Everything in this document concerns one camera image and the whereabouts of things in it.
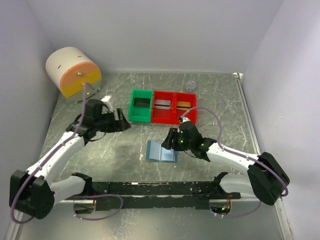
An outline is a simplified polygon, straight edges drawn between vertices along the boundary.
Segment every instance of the plastic bin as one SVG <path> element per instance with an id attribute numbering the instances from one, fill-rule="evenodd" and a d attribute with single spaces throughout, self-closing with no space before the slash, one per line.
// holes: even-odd
<path id="1" fill-rule="evenodd" d="M 187 102 L 190 103 L 190 108 L 194 108 L 197 106 L 197 96 L 194 93 L 184 93 L 184 92 L 177 92 L 176 93 L 176 103 L 175 106 L 177 107 L 177 102 Z M 176 109 L 176 115 L 174 119 L 174 124 L 180 124 L 179 117 L 184 114 L 187 110 Z M 193 124 L 196 124 L 197 121 L 197 109 L 192 110 L 189 112 L 186 117 L 190 119 Z"/>
<path id="2" fill-rule="evenodd" d="M 154 91 L 133 89 L 131 94 L 130 106 L 129 106 L 129 121 L 132 122 L 151 122 L 151 112 L 153 104 Z M 149 107 L 147 106 L 135 106 L 135 99 L 143 98 L 150 99 Z"/>
<path id="3" fill-rule="evenodd" d="M 170 109 L 155 107 L 156 100 L 170 101 Z M 152 101 L 151 122 L 159 124 L 175 124 L 176 118 L 176 93 L 170 91 L 154 91 Z"/>

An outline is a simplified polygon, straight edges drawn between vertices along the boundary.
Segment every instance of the wire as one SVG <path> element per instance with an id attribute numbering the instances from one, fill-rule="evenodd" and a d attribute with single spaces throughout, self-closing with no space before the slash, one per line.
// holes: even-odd
<path id="1" fill-rule="evenodd" d="M 87 209 L 87 210 L 95 210 L 93 207 L 88 207 L 88 206 L 81 205 L 81 204 L 74 204 L 73 208 L 75 209 L 76 207 L 81 207 L 81 208 L 84 208 L 84 209 Z"/>
<path id="2" fill-rule="evenodd" d="M 228 209 L 230 209 L 231 208 L 231 195 L 230 194 L 228 194 L 228 198 L 227 198 L 227 206 L 228 206 Z"/>
<path id="3" fill-rule="evenodd" d="M 100 140 L 100 139 L 103 139 L 104 138 L 104 136 L 106 135 L 107 133 L 106 132 L 104 132 L 104 134 L 103 134 L 103 136 L 102 137 L 99 137 L 99 138 L 97 138 L 97 139 L 93 139 L 93 140 L 89 140 L 89 142 L 95 142 L 95 141 L 98 141 L 98 140 Z"/>
<path id="4" fill-rule="evenodd" d="M 117 194 L 103 194 L 103 195 L 93 195 L 93 196 L 76 196 L 79 199 L 94 199 L 94 198 L 105 198 L 105 197 L 114 197 L 114 198 L 118 198 L 120 199 L 120 207 L 112 214 L 108 215 L 108 216 L 104 216 L 104 217 L 99 217 L 99 218 L 87 218 L 87 217 L 81 217 L 76 213 L 76 207 L 75 205 L 73 205 L 73 214 L 76 218 L 80 219 L 80 220 L 86 220 L 86 221 L 100 221 L 100 220 L 104 220 L 104 219 L 109 219 L 111 217 L 113 217 L 114 215 L 118 214 L 122 207 L 124 206 L 124 200 L 121 196 L 117 195 Z"/>
<path id="5" fill-rule="evenodd" d="M 205 196 L 212 194 L 214 191 L 192 193 L 192 196 Z"/>
<path id="6" fill-rule="evenodd" d="M 197 158 L 196 156 L 192 156 L 192 155 L 190 155 L 189 153 L 187 153 L 187 151 L 186 150 L 184 150 L 184 152 L 187 154 L 187 155 L 189 155 L 190 157 L 192 157 L 192 158 Z"/>
<path id="7" fill-rule="evenodd" d="M 194 110 L 194 109 L 204 109 L 204 110 L 207 110 L 208 112 L 210 112 L 214 117 L 215 119 L 217 120 L 218 122 L 218 126 L 219 126 L 219 135 L 216 139 L 219 147 L 221 149 L 223 149 L 224 151 L 230 153 L 230 154 L 234 154 L 234 155 L 237 155 L 239 157 L 242 157 L 242 158 L 247 158 L 246 155 L 242 154 L 242 153 L 239 153 L 239 152 L 236 152 L 236 151 L 232 151 L 226 147 L 224 147 L 221 142 L 220 142 L 220 138 L 221 138 L 221 135 L 222 135 L 222 125 L 221 125 L 221 121 L 219 119 L 219 117 L 213 112 L 211 111 L 209 108 L 206 108 L 206 107 L 202 107 L 202 106 L 195 106 L 193 108 L 190 108 L 188 111 L 186 111 L 182 116 L 181 118 L 183 118 L 184 116 L 186 116 L 190 111 Z M 285 197 L 288 195 L 289 191 L 288 191 L 288 188 L 287 188 L 287 185 L 285 184 L 285 182 L 278 176 L 278 174 L 275 173 L 275 171 L 273 171 L 270 167 L 268 167 L 267 165 L 265 165 L 263 162 L 260 162 L 256 159 L 254 159 L 253 157 L 248 157 L 249 160 L 251 161 L 254 161 L 256 164 L 259 164 L 260 166 L 262 166 L 264 169 L 266 169 L 267 171 L 269 171 L 273 176 L 275 176 L 275 178 L 281 183 L 281 185 L 284 187 L 284 190 L 285 190 L 285 193 L 284 194 L 281 194 L 281 197 Z"/>
<path id="8" fill-rule="evenodd" d="M 230 215 L 223 215 L 223 214 L 219 214 L 219 213 L 213 212 L 212 210 L 211 211 L 213 212 L 215 217 L 216 216 L 220 216 L 222 218 L 227 218 L 227 219 L 236 219 L 236 218 L 241 218 L 241 217 L 245 217 L 245 216 L 248 216 L 250 214 L 253 214 L 255 211 L 257 211 L 260 208 L 260 206 L 261 206 L 261 201 L 259 201 L 258 205 L 254 209 L 252 209 L 251 211 L 248 211 L 246 213 L 242 213 L 242 214 L 239 214 L 239 215 L 234 215 L 234 216 L 232 216 L 232 215 L 231 216 Z"/>
<path id="9" fill-rule="evenodd" d="M 23 190 L 26 188 L 28 182 L 37 174 L 37 172 L 39 172 L 39 171 L 43 168 L 43 166 L 46 165 L 46 163 L 56 154 L 56 152 L 57 152 L 62 146 L 64 146 L 66 143 L 68 143 L 70 140 L 72 140 L 72 139 L 75 137 L 75 135 L 78 133 L 78 130 L 79 130 L 79 128 L 81 127 L 81 124 L 82 124 L 82 122 L 83 122 L 83 120 L 84 120 L 84 117 L 85 117 L 87 85 L 89 85 L 89 86 L 93 89 L 93 87 L 91 86 L 90 83 L 88 83 L 88 82 L 84 82 L 84 83 L 83 83 L 83 91 L 82 91 L 82 92 L 83 92 L 83 94 L 82 94 L 82 99 L 83 99 L 83 101 L 82 101 L 82 111 L 81 111 L 81 115 L 80 115 L 80 117 L 79 117 L 79 123 L 78 123 L 77 127 L 75 128 L 73 134 L 72 134 L 70 137 L 68 137 L 66 140 L 64 140 L 61 144 L 59 144 L 58 146 L 56 146 L 56 147 L 47 155 L 47 157 L 43 160 L 43 162 L 40 163 L 40 165 L 26 178 L 26 180 L 23 182 L 23 184 L 22 184 L 21 187 L 19 188 L 18 192 L 16 193 L 16 195 L 15 195 L 13 201 L 12 201 L 12 205 L 11 205 L 11 209 L 10 209 L 10 218 L 11 218 L 11 220 L 12 220 L 14 223 L 16 223 L 16 224 L 21 224 L 21 225 L 22 225 L 22 224 L 29 223 L 29 222 L 34 218 L 34 217 L 32 216 L 31 218 L 29 218 L 29 219 L 27 219 L 27 220 L 25 220 L 25 221 L 20 221 L 20 220 L 16 219 L 16 217 L 15 217 L 15 208 L 16 208 L 18 199 L 19 199 L 21 193 L 23 192 Z M 97 197 L 97 196 L 86 196 L 86 198 L 91 198 L 91 197 L 92 197 L 92 198 L 95 198 L 95 197 Z M 122 200 L 122 198 L 121 198 L 121 203 L 122 203 L 122 204 L 121 204 L 120 208 L 122 208 L 122 206 L 123 206 L 123 200 Z"/>

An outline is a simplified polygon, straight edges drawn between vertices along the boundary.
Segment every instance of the green bin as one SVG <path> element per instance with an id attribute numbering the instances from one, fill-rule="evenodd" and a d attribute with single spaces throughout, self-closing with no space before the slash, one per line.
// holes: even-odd
<path id="1" fill-rule="evenodd" d="M 135 106 L 136 98 L 150 99 L 149 107 Z M 150 123 L 153 98 L 154 91 L 152 90 L 133 89 L 129 106 L 129 121 Z"/>

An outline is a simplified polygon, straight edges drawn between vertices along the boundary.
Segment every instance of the marble surface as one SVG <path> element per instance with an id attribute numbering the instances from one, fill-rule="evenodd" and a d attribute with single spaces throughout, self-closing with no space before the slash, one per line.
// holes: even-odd
<path id="1" fill-rule="evenodd" d="M 104 73 L 101 91 L 93 98 L 114 96 L 115 106 L 122 108 L 128 119 L 132 89 L 184 92 L 188 80 L 197 83 L 198 106 L 208 107 L 220 117 L 221 142 L 254 153 L 238 86 L 231 74 Z M 58 97 L 42 155 L 55 145 L 80 112 L 81 104 L 74 104 L 62 95 Z M 132 182 L 210 181 L 220 172 L 235 173 L 228 166 L 192 158 L 184 152 L 179 154 L 177 163 L 147 162 L 147 141 L 162 142 L 173 125 L 136 122 L 131 125 L 127 131 L 108 133 L 101 140 L 88 143 L 70 159 L 56 181 L 74 172 L 89 175 L 94 181 Z M 196 125 L 204 137 L 217 137 L 217 121 L 209 112 L 199 110 Z"/>

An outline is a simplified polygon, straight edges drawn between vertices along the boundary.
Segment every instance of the white wall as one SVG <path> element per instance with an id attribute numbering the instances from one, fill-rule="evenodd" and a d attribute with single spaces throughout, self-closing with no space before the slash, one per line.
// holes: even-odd
<path id="1" fill-rule="evenodd" d="M 10 222 L 11 174 L 39 159 L 57 88 L 45 72 L 53 52 L 26 0 L 0 7 L 0 239 Z"/>
<path id="2" fill-rule="evenodd" d="M 243 73 L 283 0 L 28 0 L 103 71 Z"/>
<path id="3" fill-rule="evenodd" d="M 259 145 L 291 179 L 295 239 L 319 239 L 320 1 L 285 0 L 244 73 Z"/>

